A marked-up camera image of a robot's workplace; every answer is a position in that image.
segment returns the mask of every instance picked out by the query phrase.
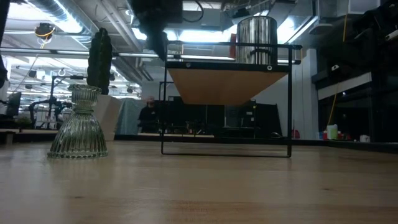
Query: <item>man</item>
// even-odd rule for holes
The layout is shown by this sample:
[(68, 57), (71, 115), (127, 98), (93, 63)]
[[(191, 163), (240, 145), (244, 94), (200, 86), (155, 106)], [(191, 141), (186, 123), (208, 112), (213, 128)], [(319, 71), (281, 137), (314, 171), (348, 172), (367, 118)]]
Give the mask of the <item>man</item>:
[(153, 96), (148, 97), (147, 106), (141, 110), (138, 120), (140, 121), (139, 127), (142, 128), (142, 133), (158, 132), (158, 111), (155, 106), (155, 98)]

